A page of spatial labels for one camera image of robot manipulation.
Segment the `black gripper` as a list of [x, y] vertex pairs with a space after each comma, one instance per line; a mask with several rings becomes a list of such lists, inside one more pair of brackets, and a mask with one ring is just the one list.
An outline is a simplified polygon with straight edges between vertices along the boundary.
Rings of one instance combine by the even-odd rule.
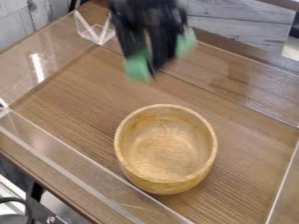
[[126, 59], [146, 56], [144, 29], [148, 29], [153, 74], [174, 57], [176, 40], [188, 27], [185, 7], [178, 0], [106, 0], [112, 24]]

